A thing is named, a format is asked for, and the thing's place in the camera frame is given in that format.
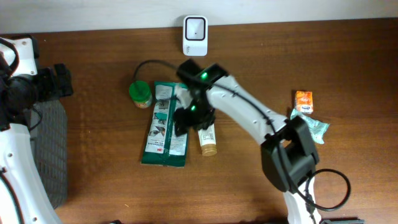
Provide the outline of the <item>white lotion tube gold cap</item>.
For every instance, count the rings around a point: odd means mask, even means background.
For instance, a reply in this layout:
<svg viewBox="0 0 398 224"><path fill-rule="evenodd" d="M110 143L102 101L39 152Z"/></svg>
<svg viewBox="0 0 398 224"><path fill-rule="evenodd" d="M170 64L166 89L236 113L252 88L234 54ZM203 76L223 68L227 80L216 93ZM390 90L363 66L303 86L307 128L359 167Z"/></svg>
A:
<svg viewBox="0 0 398 224"><path fill-rule="evenodd" d="M208 129L198 130L202 156L217 154L215 127L212 124Z"/></svg>

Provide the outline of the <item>green 3M wipes pack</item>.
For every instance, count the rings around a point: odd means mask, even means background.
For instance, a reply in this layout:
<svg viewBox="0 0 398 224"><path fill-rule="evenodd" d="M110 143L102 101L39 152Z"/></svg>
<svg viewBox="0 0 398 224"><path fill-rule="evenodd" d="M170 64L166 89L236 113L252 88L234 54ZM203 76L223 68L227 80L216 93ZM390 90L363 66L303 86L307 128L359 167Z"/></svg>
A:
<svg viewBox="0 0 398 224"><path fill-rule="evenodd" d="M141 163L153 166L184 167L188 134L175 135L173 115L182 107L175 91L182 83L155 82L155 104Z"/></svg>

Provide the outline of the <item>green lid jar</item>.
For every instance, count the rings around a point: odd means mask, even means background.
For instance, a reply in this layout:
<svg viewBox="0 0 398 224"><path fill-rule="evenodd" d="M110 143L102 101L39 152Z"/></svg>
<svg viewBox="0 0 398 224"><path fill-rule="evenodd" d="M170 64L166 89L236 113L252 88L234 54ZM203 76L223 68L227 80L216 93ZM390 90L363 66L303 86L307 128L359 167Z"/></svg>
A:
<svg viewBox="0 0 398 224"><path fill-rule="evenodd" d="M141 109L148 108L153 101L150 86L144 81L135 81L129 87L129 95L134 104Z"/></svg>

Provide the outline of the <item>orange Kleenex tissue pack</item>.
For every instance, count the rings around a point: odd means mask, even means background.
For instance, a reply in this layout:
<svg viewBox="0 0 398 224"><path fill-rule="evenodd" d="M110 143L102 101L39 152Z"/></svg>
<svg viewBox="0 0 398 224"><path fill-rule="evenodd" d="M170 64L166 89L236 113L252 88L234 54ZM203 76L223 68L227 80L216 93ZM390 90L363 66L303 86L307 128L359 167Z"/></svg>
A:
<svg viewBox="0 0 398 224"><path fill-rule="evenodd" d="M304 114L313 113L313 93L311 91L295 92L295 109Z"/></svg>

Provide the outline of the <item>mint green tissue pack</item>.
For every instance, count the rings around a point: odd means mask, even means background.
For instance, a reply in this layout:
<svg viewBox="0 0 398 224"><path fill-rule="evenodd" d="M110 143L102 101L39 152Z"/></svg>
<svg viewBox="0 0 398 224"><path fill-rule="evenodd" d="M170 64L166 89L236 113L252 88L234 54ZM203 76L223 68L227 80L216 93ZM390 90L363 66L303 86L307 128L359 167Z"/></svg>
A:
<svg viewBox="0 0 398 224"><path fill-rule="evenodd" d="M323 136L328 130L330 124L328 123L322 123L321 121L312 119L306 115L304 115L302 112L299 112L296 109L293 109L290 118L293 119L295 117L301 117L307 124L310 134L312 136L312 139L315 143L317 144L324 144Z"/></svg>

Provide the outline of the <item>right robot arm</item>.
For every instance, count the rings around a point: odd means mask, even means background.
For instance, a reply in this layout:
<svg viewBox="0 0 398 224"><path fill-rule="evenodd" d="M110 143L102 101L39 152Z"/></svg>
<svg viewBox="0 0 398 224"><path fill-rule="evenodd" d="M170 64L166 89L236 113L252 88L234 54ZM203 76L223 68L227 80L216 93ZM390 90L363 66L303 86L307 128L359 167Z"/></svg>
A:
<svg viewBox="0 0 398 224"><path fill-rule="evenodd" d="M227 114L260 145L263 172L283 193L287 221L320 223L313 195L319 156L306 122L272 111L217 64L202 69L189 59L176 68L176 74L186 85L175 91L182 104L173 116L176 135L191 128L208 129L216 110Z"/></svg>

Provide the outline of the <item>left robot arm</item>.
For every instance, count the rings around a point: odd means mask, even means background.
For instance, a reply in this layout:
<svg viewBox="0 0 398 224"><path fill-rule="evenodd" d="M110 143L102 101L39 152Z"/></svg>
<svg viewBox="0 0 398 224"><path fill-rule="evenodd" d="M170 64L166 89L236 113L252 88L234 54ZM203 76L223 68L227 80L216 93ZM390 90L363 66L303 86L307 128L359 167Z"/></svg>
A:
<svg viewBox="0 0 398 224"><path fill-rule="evenodd" d="M62 63L39 65L31 35L1 38L1 223L60 223L66 202L67 115Z"/></svg>

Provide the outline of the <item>white barcode scanner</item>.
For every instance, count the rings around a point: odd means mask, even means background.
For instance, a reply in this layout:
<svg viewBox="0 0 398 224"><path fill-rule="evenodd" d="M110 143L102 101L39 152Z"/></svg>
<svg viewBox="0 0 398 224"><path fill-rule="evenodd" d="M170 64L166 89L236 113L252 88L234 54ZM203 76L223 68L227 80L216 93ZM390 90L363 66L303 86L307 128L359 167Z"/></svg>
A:
<svg viewBox="0 0 398 224"><path fill-rule="evenodd" d="M183 53L203 57L208 53L208 20L205 16L186 16L183 19Z"/></svg>

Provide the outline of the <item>grey plastic basket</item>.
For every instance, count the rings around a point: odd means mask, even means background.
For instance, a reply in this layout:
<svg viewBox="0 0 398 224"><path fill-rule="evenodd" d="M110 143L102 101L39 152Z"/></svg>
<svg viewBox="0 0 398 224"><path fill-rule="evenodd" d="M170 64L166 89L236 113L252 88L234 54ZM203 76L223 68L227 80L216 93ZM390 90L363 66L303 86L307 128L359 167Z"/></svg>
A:
<svg viewBox="0 0 398 224"><path fill-rule="evenodd" d="M67 200L67 115L58 100L37 103L30 112L32 155L53 208Z"/></svg>

